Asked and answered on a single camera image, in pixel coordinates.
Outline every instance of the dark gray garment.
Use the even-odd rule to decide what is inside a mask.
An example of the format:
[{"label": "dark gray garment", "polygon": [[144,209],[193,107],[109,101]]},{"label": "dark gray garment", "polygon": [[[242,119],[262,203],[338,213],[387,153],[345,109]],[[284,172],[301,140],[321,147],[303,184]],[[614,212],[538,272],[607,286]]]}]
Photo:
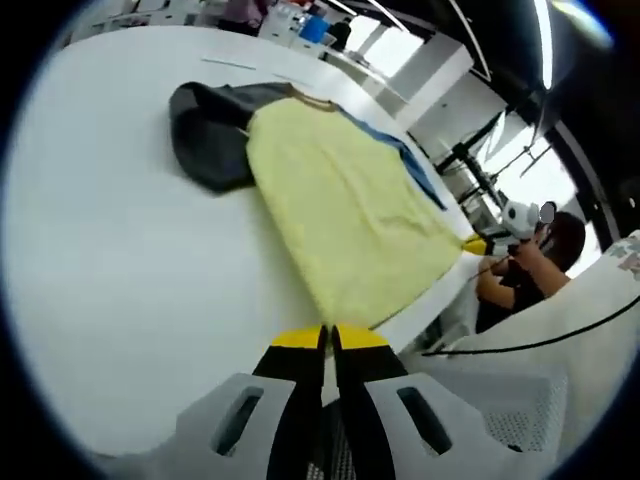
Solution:
[{"label": "dark gray garment", "polygon": [[190,82],[178,87],[169,100],[169,116],[182,169],[216,193],[255,185],[246,154],[247,125],[256,110],[290,92],[287,83],[210,88]]}]

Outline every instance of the table surface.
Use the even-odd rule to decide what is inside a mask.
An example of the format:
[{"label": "table surface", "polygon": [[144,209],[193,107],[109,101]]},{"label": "table surface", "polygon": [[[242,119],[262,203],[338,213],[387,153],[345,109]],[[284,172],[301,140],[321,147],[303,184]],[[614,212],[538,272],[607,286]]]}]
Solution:
[{"label": "table surface", "polygon": [[[451,228],[471,232],[395,121],[324,62],[194,27],[134,28],[67,47],[43,67],[16,125],[3,255],[23,358],[83,446],[120,454],[157,445],[181,410],[251,372],[277,334],[317,323],[257,189],[215,196],[196,186],[169,138],[168,100],[180,84],[279,80],[406,141]],[[464,254],[379,332],[396,351],[406,347],[476,265]]]}]

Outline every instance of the blue object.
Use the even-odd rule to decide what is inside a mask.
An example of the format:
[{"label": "blue object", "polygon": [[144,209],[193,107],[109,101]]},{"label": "blue object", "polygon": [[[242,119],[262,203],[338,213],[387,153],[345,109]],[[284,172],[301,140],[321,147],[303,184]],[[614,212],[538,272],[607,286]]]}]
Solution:
[{"label": "blue object", "polygon": [[329,30],[329,23],[320,17],[312,16],[302,27],[300,38],[304,38],[311,43],[320,43],[327,30]]},{"label": "blue object", "polygon": [[418,183],[418,185],[420,185],[422,191],[426,193],[427,196],[431,200],[433,200],[436,205],[438,205],[438,207],[440,207],[440,210],[447,209],[436,195],[433,185],[431,185],[431,182],[427,178],[427,174],[424,173],[424,170],[422,170],[422,167],[418,163],[418,160],[416,160],[416,157],[413,155],[413,153],[411,153],[409,147],[407,147],[402,140],[397,139],[396,137],[393,137],[388,133],[379,132],[378,130],[370,127],[362,120],[358,120],[357,118],[353,117],[351,114],[344,111],[341,107],[338,106],[338,108],[340,109],[340,112],[349,120],[351,120],[354,125],[360,128],[360,130],[368,133],[371,137],[378,140],[379,142],[386,143],[387,145],[397,148],[398,152],[400,152],[400,158],[402,159],[405,168],[409,172],[409,175],[411,175],[413,179]]}]

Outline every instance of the person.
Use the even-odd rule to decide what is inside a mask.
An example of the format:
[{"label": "person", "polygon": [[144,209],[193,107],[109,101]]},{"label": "person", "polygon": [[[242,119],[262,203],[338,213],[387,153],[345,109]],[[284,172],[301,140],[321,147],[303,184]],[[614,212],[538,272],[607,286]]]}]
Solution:
[{"label": "person", "polygon": [[480,300],[476,333],[490,329],[564,287],[570,281],[565,272],[580,258],[585,236],[580,219],[567,212],[557,212],[551,224],[538,224],[534,238],[521,244],[513,258],[500,261],[485,257],[480,262],[476,285]]},{"label": "person", "polygon": [[257,37],[269,13],[269,0],[229,0],[218,28]]},{"label": "person", "polygon": [[351,35],[349,23],[351,23],[351,17],[346,17],[331,25],[327,30],[329,35],[336,37],[336,41],[331,45],[331,48],[338,52],[342,52],[347,46],[347,40]]}]

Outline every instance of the yellow cloth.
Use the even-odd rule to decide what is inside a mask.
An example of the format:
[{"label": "yellow cloth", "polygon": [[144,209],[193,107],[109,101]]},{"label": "yellow cloth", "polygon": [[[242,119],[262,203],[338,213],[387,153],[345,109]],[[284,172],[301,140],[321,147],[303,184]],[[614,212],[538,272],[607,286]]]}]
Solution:
[{"label": "yellow cloth", "polygon": [[396,149],[312,103],[256,112],[251,170],[323,320],[373,327],[447,272],[462,241]]}]

